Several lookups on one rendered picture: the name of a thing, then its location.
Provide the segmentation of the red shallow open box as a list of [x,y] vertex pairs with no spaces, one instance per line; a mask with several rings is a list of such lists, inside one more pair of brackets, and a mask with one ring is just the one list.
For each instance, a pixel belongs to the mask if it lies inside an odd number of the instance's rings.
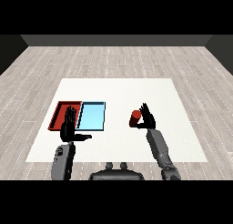
[[71,107],[79,114],[81,104],[81,101],[59,101],[47,129],[50,131],[60,131],[62,124],[65,122],[66,110]]

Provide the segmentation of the light blue shallow open box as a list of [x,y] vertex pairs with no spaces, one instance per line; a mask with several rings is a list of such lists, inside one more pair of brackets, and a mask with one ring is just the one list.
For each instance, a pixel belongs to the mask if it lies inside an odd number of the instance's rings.
[[103,131],[106,103],[104,101],[85,101],[78,114],[77,131]]

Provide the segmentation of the small red can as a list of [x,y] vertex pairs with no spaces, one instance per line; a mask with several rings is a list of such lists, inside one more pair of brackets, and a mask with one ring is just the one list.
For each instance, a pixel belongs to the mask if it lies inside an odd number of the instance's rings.
[[139,119],[141,118],[142,114],[139,110],[134,110],[131,114],[131,117],[129,119],[129,126],[133,127],[134,125],[136,125],[139,121]]

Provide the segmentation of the dark grey robot body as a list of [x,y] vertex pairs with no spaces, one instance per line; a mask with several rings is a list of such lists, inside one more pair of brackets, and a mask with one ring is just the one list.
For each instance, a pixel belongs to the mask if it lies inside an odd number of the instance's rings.
[[113,169],[113,163],[107,162],[106,168],[92,173],[89,180],[144,180],[141,173],[129,170],[126,162],[120,163],[120,169]]

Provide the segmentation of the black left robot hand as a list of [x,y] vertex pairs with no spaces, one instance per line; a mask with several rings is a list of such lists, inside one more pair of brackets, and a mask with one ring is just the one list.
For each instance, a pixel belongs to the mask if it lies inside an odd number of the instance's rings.
[[60,137],[63,142],[71,141],[85,141],[90,139],[91,135],[76,134],[76,110],[69,106],[66,109],[65,121],[63,122],[60,130]]

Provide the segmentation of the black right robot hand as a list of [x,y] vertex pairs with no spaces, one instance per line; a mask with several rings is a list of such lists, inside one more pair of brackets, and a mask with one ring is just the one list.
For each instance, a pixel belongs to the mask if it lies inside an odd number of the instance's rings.
[[143,123],[135,124],[137,128],[155,129],[156,120],[154,116],[150,113],[146,103],[143,103],[139,109],[143,117]]

